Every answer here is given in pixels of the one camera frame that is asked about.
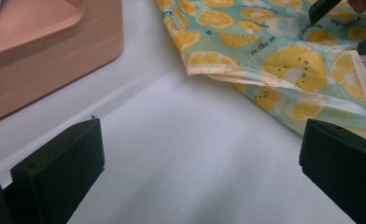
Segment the yellow lemon pattern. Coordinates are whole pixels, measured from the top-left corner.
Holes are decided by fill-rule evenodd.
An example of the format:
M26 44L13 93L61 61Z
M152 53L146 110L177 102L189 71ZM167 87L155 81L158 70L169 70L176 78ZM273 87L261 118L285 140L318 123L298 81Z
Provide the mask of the yellow lemon pattern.
M363 27L351 27L348 29L348 36L353 40L362 40L366 38L366 28Z
M254 21L239 21L238 24L249 34L254 34L262 29L262 26L258 25Z
M233 0L201 0L210 7L232 7Z
M301 47L287 46L272 52L261 71L284 79L303 91L317 92L327 83L327 71L320 54Z
M201 25L215 29L225 29L234 24L234 18L221 11L206 11L198 15L195 20Z
M211 50L197 50L188 55L186 64L198 65L198 64L226 64L235 65L239 63L231 56L227 56Z
M320 118L325 108L319 105L299 102L287 104L285 110L285 116L287 116L291 121L305 123L309 119Z
M179 0L179 3L187 14L191 14L195 11L195 6L189 0Z
M302 8L303 6L303 0L270 0L270 3L280 7Z
M273 14L272 12L262 8L254 8L254 7L243 9L241 11L241 15L246 19L252 21L265 21L275 18L275 14Z
M307 37L307 40L309 42L324 42L324 41L333 41L337 39L338 39L337 36L322 30L315 30L311 32Z
M257 35L219 34L221 42L231 49L239 49L260 39Z
M366 138L366 71L354 50L366 12L342 0L311 25L316 0L156 0L188 74L231 82L303 134L329 120Z
M253 100L265 111L272 111L280 98L280 93L271 88L258 87L253 91Z
M366 101L359 74L349 51L343 51L331 65L331 75L350 95Z

